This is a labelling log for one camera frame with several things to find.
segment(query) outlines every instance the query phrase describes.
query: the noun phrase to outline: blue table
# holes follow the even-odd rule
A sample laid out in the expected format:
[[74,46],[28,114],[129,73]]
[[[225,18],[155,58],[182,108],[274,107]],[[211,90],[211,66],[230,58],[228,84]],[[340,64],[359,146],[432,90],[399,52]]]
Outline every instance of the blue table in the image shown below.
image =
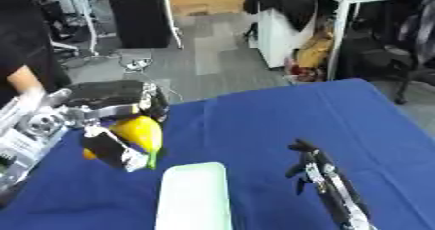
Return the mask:
[[361,80],[284,87],[176,105],[157,171],[131,174],[81,158],[69,134],[9,208],[1,229],[151,230],[163,172],[222,162],[235,230],[336,229],[314,190],[284,173],[296,137],[322,147],[351,178],[381,230],[435,229],[435,145]]

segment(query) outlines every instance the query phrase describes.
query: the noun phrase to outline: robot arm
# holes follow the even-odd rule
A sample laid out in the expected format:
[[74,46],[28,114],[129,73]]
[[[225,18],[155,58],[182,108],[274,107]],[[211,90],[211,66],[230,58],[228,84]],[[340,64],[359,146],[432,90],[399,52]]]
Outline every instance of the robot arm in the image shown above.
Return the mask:
[[297,194],[301,194],[306,183],[312,183],[323,205],[332,219],[343,230],[373,230],[366,205],[351,182],[338,170],[331,159],[321,150],[302,140],[289,148],[300,152],[299,164],[288,170],[292,178],[299,173]]
[[[32,90],[2,108],[0,195],[26,178],[71,128],[84,130],[81,143],[88,159],[98,158],[128,172],[145,167],[154,169],[162,145],[160,124],[167,117],[168,104],[154,84],[121,84],[134,87],[128,99],[122,98],[125,90],[109,89],[109,85],[108,91],[117,90],[116,100],[116,96],[102,94],[93,89],[98,88],[97,83],[80,86],[79,90],[98,90],[94,94],[99,94],[99,98],[75,97],[77,89],[74,88],[51,95]],[[78,102],[89,102],[90,107],[74,105]],[[105,127],[113,122],[112,127]],[[143,151],[136,150],[130,143],[137,144]]]

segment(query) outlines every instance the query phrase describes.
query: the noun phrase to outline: desk leg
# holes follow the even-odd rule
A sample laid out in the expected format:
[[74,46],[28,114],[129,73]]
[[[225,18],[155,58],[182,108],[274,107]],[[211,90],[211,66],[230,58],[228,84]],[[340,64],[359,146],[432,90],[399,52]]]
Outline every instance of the desk leg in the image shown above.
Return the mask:
[[55,41],[51,41],[51,44],[56,48],[70,49],[71,51],[74,52],[75,56],[79,56],[79,48],[78,47],[59,43],[59,42],[55,42]]
[[349,2],[343,0],[339,3],[337,17],[334,23],[334,45],[329,55],[328,62],[328,79],[334,80],[335,71],[337,69],[337,58],[340,51],[340,45],[342,44],[343,37],[346,29],[346,20],[349,12]]
[[355,11],[353,12],[352,21],[356,21],[359,16],[359,11],[361,10],[361,3],[355,3]]
[[89,27],[90,31],[90,46],[89,50],[94,56],[99,56],[99,53],[95,51],[95,48],[98,44],[98,34],[95,30],[95,25],[93,23],[93,20],[90,16],[90,4],[89,0],[79,0],[80,5],[82,6],[82,10],[84,12],[84,18],[86,19],[87,27]]
[[180,33],[180,29],[177,28],[175,26],[175,23],[174,23],[174,16],[173,16],[172,10],[171,10],[171,1],[164,0],[164,3],[165,3],[166,16],[168,17],[169,28],[171,29],[172,36],[174,36],[174,39],[177,42],[178,49],[182,49],[183,44],[182,44],[182,40],[180,38],[181,33]]

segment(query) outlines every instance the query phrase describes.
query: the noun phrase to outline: cable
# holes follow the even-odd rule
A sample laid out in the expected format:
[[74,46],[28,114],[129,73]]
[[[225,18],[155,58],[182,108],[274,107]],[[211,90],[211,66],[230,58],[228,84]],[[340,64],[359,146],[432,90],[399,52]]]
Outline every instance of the cable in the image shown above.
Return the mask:
[[164,88],[166,88],[166,90],[168,90],[170,93],[176,95],[176,96],[180,99],[181,102],[184,100],[184,99],[183,99],[183,96],[182,96],[181,94],[177,93],[175,90],[171,89],[171,87],[169,87],[169,86],[168,86],[168,87],[165,87],[165,86],[163,86],[162,84],[159,84],[159,82],[157,82],[156,80],[152,79],[149,75],[147,75],[147,74],[145,73],[145,69],[146,69],[147,67],[149,67],[149,66],[153,63],[153,59],[152,59],[153,54],[152,54],[152,53],[151,53],[151,58],[149,58],[150,63],[149,63],[147,66],[143,67],[142,69],[138,69],[138,70],[130,70],[130,68],[129,68],[126,64],[123,63],[123,58],[124,58],[124,56],[123,56],[122,53],[120,53],[119,51],[114,51],[113,54],[116,54],[116,55],[119,56],[118,64],[119,64],[121,67],[123,67],[123,68],[125,69],[125,70],[124,70],[124,74],[127,74],[127,73],[130,73],[130,74],[132,74],[132,73],[139,74],[139,73],[140,73],[140,74],[143,75],[147,80],[151,81],[152,83],[157,84],[157,85],[160,86],[160,87],[164,87]]
[[[164,87],[163,85],[159,84],[156,80],[150,78],[150,76],[148,76],[146,73],[144,73],[144,72],[141,72],[141,73],[142,73],[142,75],[144,75],[144,77],[146,77],[146,78],[147,78],[148,80],[150,80],[152,83],[155,83],[155,84],[159,85],[160,87]],[[171,92],[171,93],[173,93],[174,95],[176,95],[176,96],[180,99],[181,102],[183,101],[183,96],[182,96],[181,94],[179,94],[179,93],[177,93],[176,91],[172,90],[169,86],[166,87],[166,89],[167,89],[169,92]]]

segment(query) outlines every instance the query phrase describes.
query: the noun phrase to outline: white cabinet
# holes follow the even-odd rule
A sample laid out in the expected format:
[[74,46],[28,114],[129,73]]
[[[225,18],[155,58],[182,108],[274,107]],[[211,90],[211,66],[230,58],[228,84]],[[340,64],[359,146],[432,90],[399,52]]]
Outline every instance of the white cabinet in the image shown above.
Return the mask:
[[294,29],[287,18],[271,9],[258,16],[258,49],[269,68],[284,65],[295,49],[307,42],[314,33],[316,14],[301,32]]

